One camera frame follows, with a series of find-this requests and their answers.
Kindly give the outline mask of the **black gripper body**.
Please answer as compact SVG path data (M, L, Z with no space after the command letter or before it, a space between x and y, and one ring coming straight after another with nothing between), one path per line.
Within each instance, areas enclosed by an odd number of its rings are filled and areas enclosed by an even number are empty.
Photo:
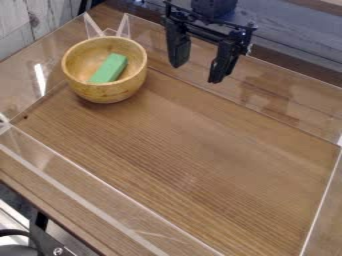
M226 37L234 29L245 31L242 55L250 53L253 34L258 25L238 10L239 0L165 0L163 25L170 18L185 24L187 35L215 41Z

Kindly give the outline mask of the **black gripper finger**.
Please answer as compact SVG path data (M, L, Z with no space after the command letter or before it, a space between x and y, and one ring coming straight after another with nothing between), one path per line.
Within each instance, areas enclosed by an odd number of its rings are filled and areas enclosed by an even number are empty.
M226 76L233 73L239 55L243 51L245 31L234 29L226 37L215 41L218 46L217 57L210 66L210 83L221 83Z
M169 61L174 68L179 68L190 58L191 39L183 23L166 19L166 40Z

